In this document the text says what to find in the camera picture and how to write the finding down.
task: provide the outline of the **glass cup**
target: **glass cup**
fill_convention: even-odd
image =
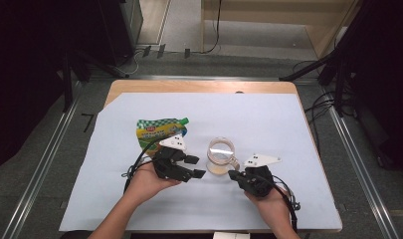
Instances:
[[[226,137],[216,137],[208,146],[207,169],[216,175],[226,174],[229,170],[239,170],[239,162],[235,157],[235,146]]]

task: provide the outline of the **human hand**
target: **human hand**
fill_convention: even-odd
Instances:
[[[255,197],[247,191],[245,195],[257,206],[261,217],[277,238],[299,238],[292,228],[288,207],[275,188],[265,197]]]
[[[181,183],[174,179],[163,179],[157,176],[152,163],[142,165],[133,176],[123,197],[132,198],[137,204],[155,196],[159,191]]]

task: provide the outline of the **metal rail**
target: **metal rail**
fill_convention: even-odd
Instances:
[[[24,225],[25,220],[28,217],[28,214],[31,211],[31,208],[37,198],[37,195],[40,191],[40,188],[43,184],[43,181],[49,171],[49,168],[52,164],[53,158],[56,155],[59,145],[61,144],[62,138],[71,122],[71,119],[74,115],[75,109],[77,108],[78,100],[82,93],[83,85],[80,82],[77,82],[75,85],[75,98],[68,109],[67,112],[62,114],[62,117],[56,126],[55,132],[53,133],[50,141],[43,153],[43,156],[40,159],[39,164],[37,165],[36,170],[34,171],[33,177],[28,183],[25,192],[23,193],[21,199],[19,200],[15,212],[9,222],[5,233],[2,238],[18,238],[19,233]]]
[[[355,170],[356,176],[358,177],[359,183],[365,193],[371,210],[374,213],[383,237],[387,239],[400,238],[393,220],[390,217],[389,211],[387,210],[383,199],[381,198],[377,188],[374,185],[374,182],[371,179],[371,176],[368,173],[368,170],[365,167],[365,164],[362,161],[359,150],[357,149],[353,138],[350,135],[344,119],[338,116],[338,113],[334,108],[331,108],[330,114],[334,121],[334,125],[340,134],[340,138],[344,144],[344,147],[346,148],[353,169]]]

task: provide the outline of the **yellow pouch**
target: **yellow pouch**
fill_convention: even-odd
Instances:
[[[184,136],[187,132],[185,127],[187,123],[189,123],[188,118],[158,120],[140,119],[136,123],[136,137],[138,138],[141,148],[145,149],[154,140],[174,136],[179,133],[182,133],[182,136]],[[146,154],[153,157],[160,148],[161,146],[157,142],[148,149]]]

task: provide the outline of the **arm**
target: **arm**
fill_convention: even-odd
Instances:
[[[89,238],[121,238],[136,207],[159,191],[179,184],[172,179],[158,178],[152,163],[138,169],[123,197]]]
[[[291,225],[290,213],[282,196],[272,189],[266,197],[257,198],[245,192],[245,195],[257,206],[263,220],[279,239],[299,239]]]

